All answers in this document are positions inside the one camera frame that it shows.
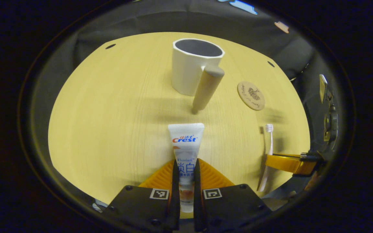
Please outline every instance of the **toothbrush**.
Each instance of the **toothbrush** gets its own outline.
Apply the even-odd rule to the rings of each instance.
[[[267,124],[266,125],[266,131],[270,133],[270,150],[268,151],[268,155],[273,155],[273,124]],[[268,178],[268,166],[265,167],[265,171],[262,176],[262,182],[260,184],[259,191],[263,192],[264,188],[267,183]]]

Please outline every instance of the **mug handle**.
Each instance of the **mug handle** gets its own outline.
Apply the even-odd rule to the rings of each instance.
[[[202,75],[192,103],[192,112],[198,112],[207,106],[225,75],[225,72],[216,65],[201,66],[201,69]]]

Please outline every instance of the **cork coaster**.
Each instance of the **cork coaster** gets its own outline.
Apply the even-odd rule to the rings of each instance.
[[[240,82],[237,91],[243,102],[251,109],[259,111],[265,107],[266,100],[263,93],[254,84],[246,81]]]

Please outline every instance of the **wood grain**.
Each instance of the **wood grain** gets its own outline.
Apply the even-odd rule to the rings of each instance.
[[[220,63],[225,76],[196,115],[191,113],[194,97],[171,86],[172,42],[180,38],[204,39],[225,51]],[[263,91],[263,110],[242,102],[237,93],[241,81]],[[198,122],[205,124],[198,157],[234,184],[247,183],[253,190],[262,175],[265,141],[269,147],[260,127],[274,124],[274,152],[300,154],[310,146],[302,103],[272,59],[216,37],[159,32],[105,43],[77,67],[51,114],[50,156],[68,181],[110,203],[123,186],[139,185],[174,158],[168,124]],[[271,170],[259,196],[292,175]]]

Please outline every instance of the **blue object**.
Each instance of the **blue object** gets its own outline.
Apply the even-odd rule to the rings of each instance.
[[[242,9],[242,10],[245,10],[249,13],[252,13],[253,15],[257,15],[257,12],[255,12],[255,10],[254,10],[254,6],[251,6],[247,3],[243,3],[242,1],[235,0],[234,2],[230,2],[230,4],[239,8],[239,9]]]

